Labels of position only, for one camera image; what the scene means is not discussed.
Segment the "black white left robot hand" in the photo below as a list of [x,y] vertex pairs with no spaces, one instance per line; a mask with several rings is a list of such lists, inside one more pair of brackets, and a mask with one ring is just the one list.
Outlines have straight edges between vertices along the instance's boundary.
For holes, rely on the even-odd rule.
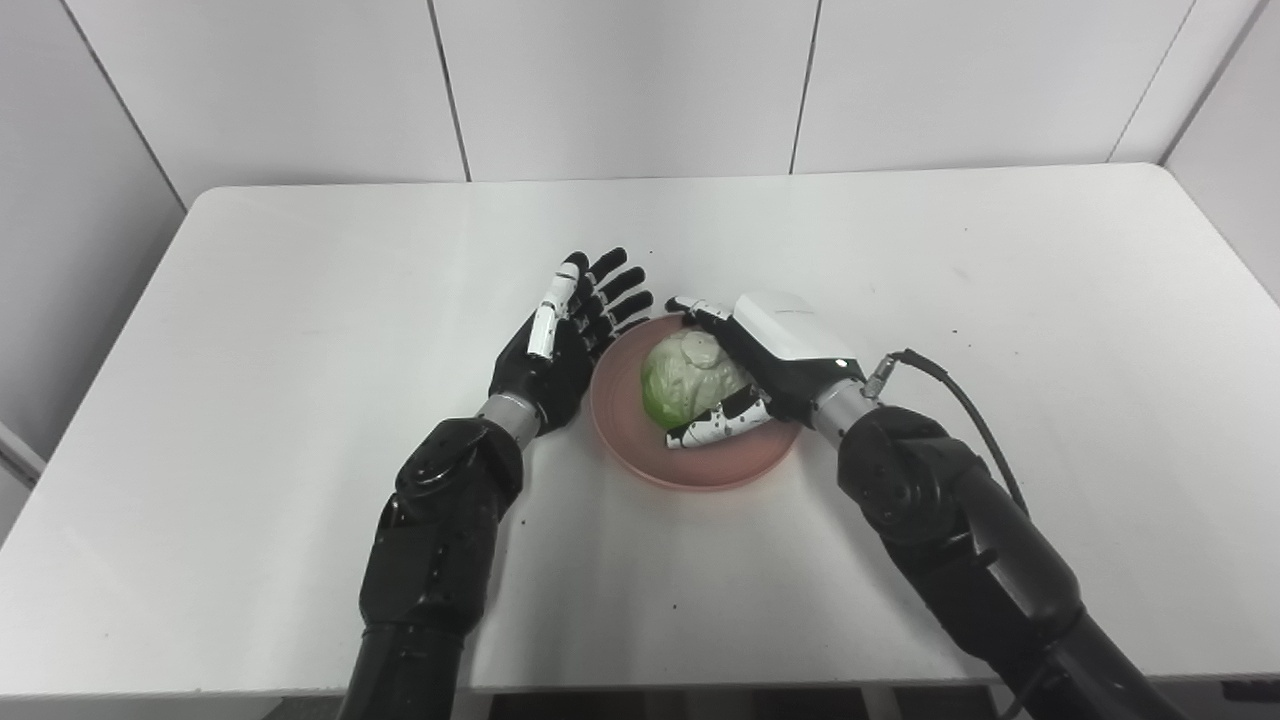
[[645,279],[622,247],[595,261],[570,254],[498,355],[489,393],[530,405],[543,434],[568,424],[604,352],[646,320],[654,297]]

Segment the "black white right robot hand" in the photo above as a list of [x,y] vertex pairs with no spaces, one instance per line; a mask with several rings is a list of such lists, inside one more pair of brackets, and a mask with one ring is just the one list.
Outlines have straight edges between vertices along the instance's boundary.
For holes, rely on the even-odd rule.
[[666,309],[716,338],[749,382],[668,430],[668,448],[699,448],[777,420],[818,432],[833,447],[877,402],[852,350],[794,293],[753,291],[731,309],[675,296]]

